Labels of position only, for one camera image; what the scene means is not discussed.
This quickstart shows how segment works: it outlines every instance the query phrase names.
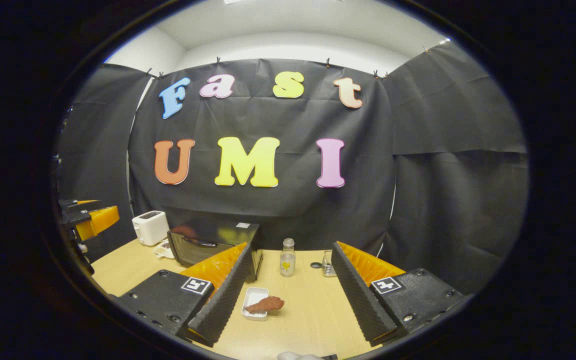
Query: brown food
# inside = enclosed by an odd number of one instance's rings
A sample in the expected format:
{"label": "brown food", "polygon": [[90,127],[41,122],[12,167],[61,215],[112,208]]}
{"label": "brown food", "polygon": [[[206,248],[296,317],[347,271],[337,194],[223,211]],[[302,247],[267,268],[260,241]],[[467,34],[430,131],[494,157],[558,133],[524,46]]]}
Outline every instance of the brown food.
{"label": "brown food", "polygon": [[258,303],[254,303],[250,306],[246,306],[246,310],[249,313],[263,313],[269,312],[270,310],[279,310],[284,307],[284,301],[277,296],[268,296],[263,298]]}

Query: black foam pad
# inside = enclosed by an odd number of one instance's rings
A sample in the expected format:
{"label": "black foam pad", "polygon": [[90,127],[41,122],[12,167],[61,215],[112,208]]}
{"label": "black foam pad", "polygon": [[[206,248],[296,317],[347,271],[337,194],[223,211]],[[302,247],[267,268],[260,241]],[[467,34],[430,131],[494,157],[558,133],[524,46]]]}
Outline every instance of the black foam pad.
{"label": "black foam pad", "polygon": [[398,326],[350,262],[338,243],[332,246],[332,265],[350,302],[354,317],[371,346],[398,337]]}
{"label": "black foam pad", "polygon": [[210,301],[188,322],[188,328],[195,333],[187,331],[186,337],[208,347],[212,347],[219,340],[242,292],[242,286],[250,276],[250,269],[253,267],[252,243],[253,241],[246,245]]}

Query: black fabric curtain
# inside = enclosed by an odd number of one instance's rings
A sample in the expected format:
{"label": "black fabric curtain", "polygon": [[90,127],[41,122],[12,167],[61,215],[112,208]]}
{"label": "black fabric curtain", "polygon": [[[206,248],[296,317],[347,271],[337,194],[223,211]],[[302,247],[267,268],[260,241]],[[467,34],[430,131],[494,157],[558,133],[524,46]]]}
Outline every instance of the black fabric curtain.
{"label": "black fabric curtain", "polygon": [[117,223],[86,240],[90,262],[136,237],[128,198],[126,149],[149,78],[125,66],[100,66],[77,92],[59,138],[59,198],[100,200],[119,210]]}
{"label": "black fabric curtain", "polygon": [[381,258],[480,290],[519,235],[528,156],[502,90],[447,43],[384,80],[397,186]]}
{"label": "black fabric curtain", "polygon": [[[302,73],[304,93],[278,98],[275,76]],[[201,97],[199,90],[214,75],[236,79],[227,98]],[[169,118],[159,94],[188,77],[182,108]],[[350,77],[361,86],[359,109],[343,105],[334,80]],[[297,250],[330,249],[335,240],[377,253],[388,227],[395,164],[391,151],[391,107],[374,75],[311,61],[251,59],[208,64],[165,75],[140,105],[130,135],[130,190],[135,214],[163,210],[171,227],[191,217],[221,217],[259,223],[265,249],[281,249],[295,239]],[[215,184],[222,137],[238,137],[250,152],[262,137],[279,139],[274,171],[277,187]],[[316,141],[341,139],[341,175],[345,186],[322,188],[322,154]],[[178,185],[154,174],[158,141],[193,139],[189,173]],[[178,169],[179,150],[169,151],[168,169]]]}

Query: white ceiling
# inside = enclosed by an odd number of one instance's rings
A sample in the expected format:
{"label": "white ceiling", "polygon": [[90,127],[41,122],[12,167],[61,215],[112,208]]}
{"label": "white ceiling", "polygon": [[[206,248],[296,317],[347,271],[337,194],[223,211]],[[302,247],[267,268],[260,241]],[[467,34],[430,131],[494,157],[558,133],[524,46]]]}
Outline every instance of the white ceiling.
{"label": "white ceiling", "polygon": [[347,37],[414,57],[446,39],[377,0],[204,0],[157,25],[185,50],[232,37],[309,32]]}

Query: pink letter i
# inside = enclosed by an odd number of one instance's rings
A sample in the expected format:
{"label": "pink letter i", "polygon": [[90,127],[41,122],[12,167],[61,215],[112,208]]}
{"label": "pink letter i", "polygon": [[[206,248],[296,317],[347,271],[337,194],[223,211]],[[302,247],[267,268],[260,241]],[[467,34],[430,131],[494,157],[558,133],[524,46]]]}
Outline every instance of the pink letter i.
{"label": "pink letter i", "polygon": [[318,139],[321,149],[321,177],[317,179],[320,188],[340,188],[346,184],[341,177],[341,148],[344,142],[340,139]]}

